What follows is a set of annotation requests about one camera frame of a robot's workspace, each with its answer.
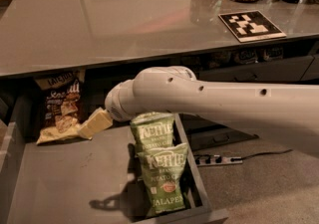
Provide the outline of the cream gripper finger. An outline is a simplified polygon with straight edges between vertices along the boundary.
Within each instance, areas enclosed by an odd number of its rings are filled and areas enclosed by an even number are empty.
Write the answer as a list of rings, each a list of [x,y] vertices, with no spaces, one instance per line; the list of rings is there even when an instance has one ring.
[[[96,133],[112,125],[113,120],[109,113],[102,108],[98,108],[80,125],[78,135],[85,139],[91,139]]]

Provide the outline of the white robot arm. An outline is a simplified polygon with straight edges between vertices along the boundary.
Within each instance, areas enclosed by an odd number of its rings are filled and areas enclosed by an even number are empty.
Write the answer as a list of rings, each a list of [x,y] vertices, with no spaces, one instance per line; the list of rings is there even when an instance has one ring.
[[[144,112],[197,115],[319,156],[315,85],[206,82],[186,67],[152,67],[112,88],[105,108],[117,121]]]

